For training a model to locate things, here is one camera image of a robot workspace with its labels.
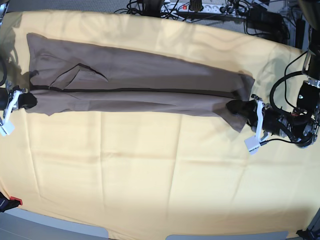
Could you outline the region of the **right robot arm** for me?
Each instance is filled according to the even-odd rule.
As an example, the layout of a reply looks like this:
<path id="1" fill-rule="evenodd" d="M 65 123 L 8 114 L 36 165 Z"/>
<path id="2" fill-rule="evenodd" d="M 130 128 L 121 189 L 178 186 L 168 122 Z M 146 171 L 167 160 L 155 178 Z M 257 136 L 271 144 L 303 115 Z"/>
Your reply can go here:
<path id="1" fill-rule="evenodd" d="M 9 0 L 0 1 L 0 25 L 2 26 L 5 14 L 9 8 Z M 22 91 L 18 86 L 15 86 L 13 90 L 10 90 L 7 87 L 7 77 L 8 77 L 8 68 L 7 68 L 7 59 L 3 53 L 0 54 L 0 110 L 4 111 L 8 106 L 11 100 L 13 100 L 14 91 Z M 37 104 L 36 98 L 31 93 L 23 92 L 22 95 L 18 97 L 17 100 L 17 109 L 30 109 Z"/>

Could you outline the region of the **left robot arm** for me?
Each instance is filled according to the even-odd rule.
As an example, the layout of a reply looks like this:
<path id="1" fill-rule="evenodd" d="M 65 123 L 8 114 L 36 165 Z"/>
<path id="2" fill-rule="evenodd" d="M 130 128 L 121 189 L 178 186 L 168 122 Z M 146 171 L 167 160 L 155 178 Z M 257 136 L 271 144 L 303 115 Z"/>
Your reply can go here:
<path id="1" fill-rule="evenodd" d="M 299 148 L 312 145 L 320 129 L 320 2 L 318 0 L 300 0 L 302 13 L 309 23 L 311 35 L 308 50 L 301 71 L 285 74 L 271 88 L 269 103 L 265 104 L 257 95 L 252 100 L 232 100 L 226 107 L 236 116 L 244 117 L 255 133 L 245 140 L 250 153 L 270 142 L 269 135 L 276 135 L 276 140 L 286 141 Z M 296 105 L 288 112 L 279 108 L 274 94 L 280 84 L 286 84 L 293 77 L 304 75 L 307 79 L 300 87 Z"/>

